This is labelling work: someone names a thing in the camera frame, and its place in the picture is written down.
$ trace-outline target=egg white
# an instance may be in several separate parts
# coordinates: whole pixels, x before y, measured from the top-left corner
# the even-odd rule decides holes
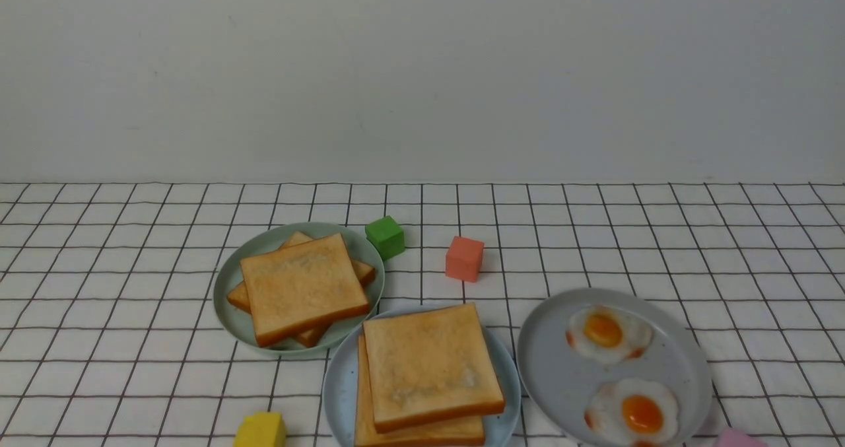
[[[622,341],[616,347],[602,347],[584,335],[584,324],[590,315],[600,312],[616,320],[622,329]],[[642,318],[613,308],[590,306],[570,317],[567,332],[572,337],[571,347],[580,356],[604,365],[617,364],[630,357],[634,351],[645,349],[652,342],[652,327]]]
[[[658,405],[663,413],[663,428],[655,434],[640,434],[628,428],[622,414],[622,401],[632,395],[646,396]],[[592,431],[613,444],[631,445],[645,441],[660,445],[678,434],[678,413],[678,401],[664,384],[625,378],[600,387],[586,408],[585,417],[590,418]]]

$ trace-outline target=fried egg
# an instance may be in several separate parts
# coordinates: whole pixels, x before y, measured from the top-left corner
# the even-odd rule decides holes
[[[642,356],[652,336],[642,318],[606,306],[576,312],[566,330],[566,342],[576,353],[605,365]]]
[[[678,411],[678,401],[665,385],[625,378],[599,388],[584,412],[584,422],[613,444],[652,447],[678,434]]]

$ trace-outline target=plate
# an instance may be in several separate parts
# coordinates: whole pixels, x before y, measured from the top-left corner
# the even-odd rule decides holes
[[[643,356],[605,368],[568,347],[567,321],[589,305],[610,306],[651,324],[654,337]],[[586,406],[604,383],[637,377],[673,390],[680,412],[678,434],[668,442],[672,445],[700,429],[712,402],[710,369],[692,335],[657,306],[618,291],[565,291],[538,305],[520,331],[516,364],[525,392],[540,411],[565,434],[597,447],[615,447],[584,422]]]
[[[392,318],[404,314],[416,314],[443,308],[444,306],[411,306],[384,312],[373,318]],[[485,447],[507,445],[519,419],[522,404],[522,389],[516,366],[507,348],[489,329],[482,326],[484,341],[490,353],[492,367],[504,394],[504,412],[498,416],[484,416]],[[358,399],[358,341],[361,327],[356,327],[340,347],[325,372],[323,380],[323,408],[332,435],[341,447],[355,445],[355,411]]]
[[[241,273],[241,259],[259,254],[266,254],[267,252],[275,251],[279,246],[283,245],[285,240],[296,231],[301,231],[314,239],[331,236],[332,234],[340,232],[343,234],[343,240],[347,243],[347,249],[351,258],[367,263],[376,269],[375,280],[372,281],[364,292],[367,294],[371,309],[368,315],[355,318],[347,318],[347,320],[338,321],[326,331],[323,338],[316,347],[305,348],[293,339],[284,339],[271,347],[261,348],[255,342],[255,331],[253,330],[253,320],[247,312],[243,312],[226,300],[226,295],[235,288],[236,285],[244,280],[244,275]],[[381,260],[378,251],[370,244],[369,240],[361,234],[350,230],[347,227],[329,224],[329,223],[296,223],[286,224],[277,228],[272,228],[256,237],[248,240],[248,242],[238,248],[226,263],[220,268],[220,273],[217,275],[217,281],[214,285],[214,309],[217,313],[217,320],[232,336],[239,341],[253,348],[260,353],[271,355],[275,357],[299,357],[309,356],[316,353],[316,351],[324,351],[328,347],[340,343],[342,339],[346,338],[349,333],[359,326],[367,317],[375,314],[378,300],[381,299],[381,294],[384,291],[384,263]]]

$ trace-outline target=bread slice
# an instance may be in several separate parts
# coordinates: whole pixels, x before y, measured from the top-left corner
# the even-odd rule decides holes
[[[287,238],[286,242],[281,245],[277,251],[281,251],[284,248],[289,248],[290,246],[295,246],[304,242],[309,242],[309,240],[314,239],[305,233],[296,231]],[[370,282],[375,280],[375,267],[353,259],[353,269],[355,269],[355,275],[357,276],[358,281],[361,282],[361,287],[367,287]],[[235,288],[226,295],[226,299],[229,300],[229,303],[235,306],[235,308],[241,309],[242,311],[247,312],[247,314],[252,313],[252,309],[250,308],[250,294],[247,292],[247,285],[245,285],[244,282],[235,285]],[[329,327],[331,327],[330,324],[328,324],[328,326],[315,327],[314,329],[309,329],[302,333],[293,335],[293,339],[295,339],[296,342],[303,347],[315,347],[317,342],[320,341],[320,338],[323,338],[323,335],[325,335],[326,331],[328,331]]]
[[[363,324],[378,434],[504,410],[474,303]]]
[[[484,425],[478,416],[460,417],[378,434],[372,423],[367,341],[358,336],[358,401],[355,413],[355,447],[410,447],[422,445],[483,445]]]
[[[369,312],[341,233],[241,259],[241,272],[259,347]]]

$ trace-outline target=white wall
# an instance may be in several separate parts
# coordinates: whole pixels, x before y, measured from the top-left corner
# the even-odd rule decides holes
[[[842,180],[845,0],[0,0],[0,180]]]

